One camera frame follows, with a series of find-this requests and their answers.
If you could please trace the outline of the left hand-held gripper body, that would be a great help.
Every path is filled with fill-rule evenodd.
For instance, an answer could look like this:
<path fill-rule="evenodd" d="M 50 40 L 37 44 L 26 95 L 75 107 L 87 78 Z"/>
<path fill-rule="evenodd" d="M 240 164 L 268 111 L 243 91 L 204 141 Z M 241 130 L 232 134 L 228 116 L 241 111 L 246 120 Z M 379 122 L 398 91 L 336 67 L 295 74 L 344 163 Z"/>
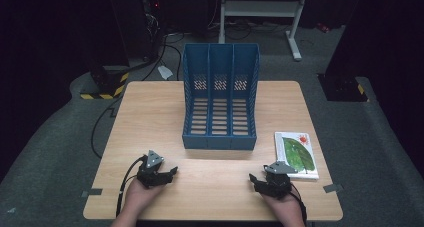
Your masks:
<path fill-rule="evenodd" d="M 167 175 L 159 173 L 164 158 L 153 150 L 149 150 L 147 155 L 141 158 L 142 164 L 137 172 L 137 179 L 146 187 L 165 185 L 167 183 Z"/>

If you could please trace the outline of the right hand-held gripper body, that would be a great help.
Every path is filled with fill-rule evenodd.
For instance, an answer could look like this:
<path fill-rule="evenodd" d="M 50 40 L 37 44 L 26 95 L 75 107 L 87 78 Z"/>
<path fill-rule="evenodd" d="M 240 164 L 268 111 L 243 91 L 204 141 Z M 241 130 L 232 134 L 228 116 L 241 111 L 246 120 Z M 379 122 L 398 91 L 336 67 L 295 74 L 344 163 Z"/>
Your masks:
<path fill-rule="evenodd" d="M 264 171 L 266 182 L 262 187 L 263 194 L 281 199 L 291 192 L 292 184 L 288 174 L 296 172 L 293 167 L 285 161 L 276 161 L 270 165 L 265 165 Z"/>

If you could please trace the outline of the white book with green leaf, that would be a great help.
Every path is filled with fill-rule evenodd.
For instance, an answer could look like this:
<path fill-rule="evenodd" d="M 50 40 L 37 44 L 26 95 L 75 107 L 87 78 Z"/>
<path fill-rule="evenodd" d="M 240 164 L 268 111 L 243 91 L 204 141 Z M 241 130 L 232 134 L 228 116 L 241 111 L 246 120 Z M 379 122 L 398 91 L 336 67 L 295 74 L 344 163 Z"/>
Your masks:
<path fill-rule="evenodd" d="M 318 180 L 318 168 L 308 133 L 275 132 L 276 157 L 294 169 L 288 176 L 298 180 Z"/>

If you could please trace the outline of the blue three-slot file rack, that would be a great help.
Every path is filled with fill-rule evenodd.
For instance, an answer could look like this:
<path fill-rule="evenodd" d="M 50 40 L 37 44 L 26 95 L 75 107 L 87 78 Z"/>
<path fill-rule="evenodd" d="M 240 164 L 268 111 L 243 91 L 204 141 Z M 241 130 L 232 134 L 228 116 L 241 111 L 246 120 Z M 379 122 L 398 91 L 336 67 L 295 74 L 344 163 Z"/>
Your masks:
<path fill-rule="evenodd" d="M 187 44 L 183 55 L 187 149 L 253 150 L 259 46 Z"/>

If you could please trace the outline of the person's left hand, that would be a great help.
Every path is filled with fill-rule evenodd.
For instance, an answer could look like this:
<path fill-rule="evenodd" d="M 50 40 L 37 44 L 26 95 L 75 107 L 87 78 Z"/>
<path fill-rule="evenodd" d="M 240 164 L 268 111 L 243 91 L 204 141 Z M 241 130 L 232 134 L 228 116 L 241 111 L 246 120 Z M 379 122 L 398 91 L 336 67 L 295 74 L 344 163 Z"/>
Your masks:
<path fill-rule="evenodd" d="M 137 219 L 162 192 L 163 188 L 163 185 L 145 187 L 139 180 L 134 179 L 126 191 L 125 203 L 121 213 L 132 219 Z"/>

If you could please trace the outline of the person's right hand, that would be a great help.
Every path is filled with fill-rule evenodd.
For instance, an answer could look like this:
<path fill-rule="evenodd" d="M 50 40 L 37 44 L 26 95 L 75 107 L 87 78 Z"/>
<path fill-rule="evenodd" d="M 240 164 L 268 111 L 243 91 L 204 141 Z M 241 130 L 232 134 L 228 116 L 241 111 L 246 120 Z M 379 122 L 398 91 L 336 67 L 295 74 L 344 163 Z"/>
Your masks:
<path fill-rule="evenodd" d="M 277 200 L 273 197 L 262 194 L 262 198 L 279 221 L 281 219 L 289 218 L 303 220 L 299 203 L 293 196 L 286 195 L 283 199 Z"/>

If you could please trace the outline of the black stand with striped base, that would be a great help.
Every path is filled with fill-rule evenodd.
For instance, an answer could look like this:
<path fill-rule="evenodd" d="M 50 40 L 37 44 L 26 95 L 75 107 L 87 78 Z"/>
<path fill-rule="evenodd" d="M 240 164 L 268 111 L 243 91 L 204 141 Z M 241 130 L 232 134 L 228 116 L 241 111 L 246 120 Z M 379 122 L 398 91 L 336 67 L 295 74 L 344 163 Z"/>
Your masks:
<path fill-rule="evenodd" d="M 122 70 L 106 70 L 103 66 L 95 68 L 90 71 L 80 97 L 85 100 L 118 98 L 128 76 L 129 73 Z"/>

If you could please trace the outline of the black stand base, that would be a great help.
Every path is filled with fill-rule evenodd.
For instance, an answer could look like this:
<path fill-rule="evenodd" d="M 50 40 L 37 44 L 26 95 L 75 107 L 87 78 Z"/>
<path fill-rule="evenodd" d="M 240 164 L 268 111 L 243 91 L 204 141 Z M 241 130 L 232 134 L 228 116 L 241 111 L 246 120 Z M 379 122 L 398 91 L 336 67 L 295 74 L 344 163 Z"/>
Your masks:
<path fill-rule="evenodd" d="M 363 86 L 354 77 L 339 77 L 319 74 L 318 80 L 328 101 L 368 101 L 368 97 Z"/>

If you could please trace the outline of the white metal stand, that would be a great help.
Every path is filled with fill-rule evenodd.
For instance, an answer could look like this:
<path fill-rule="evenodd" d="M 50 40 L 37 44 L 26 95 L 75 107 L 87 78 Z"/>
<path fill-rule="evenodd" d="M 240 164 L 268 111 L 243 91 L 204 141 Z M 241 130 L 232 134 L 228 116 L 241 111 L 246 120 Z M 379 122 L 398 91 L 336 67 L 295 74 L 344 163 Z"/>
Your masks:
<path fill-rule="evenodd" d="M 218 42 L 226 41 L 226 17 L 275 17 L 292 18 L 292 25 L 285 32 L 286 39 L 291 49 L 293 59 L 301 61 L 302 56 L 295 40 L 295 34 L 302 15 L 306 0 L 298 1 L 239 1 L 220 0 L 220 21 Z"/>

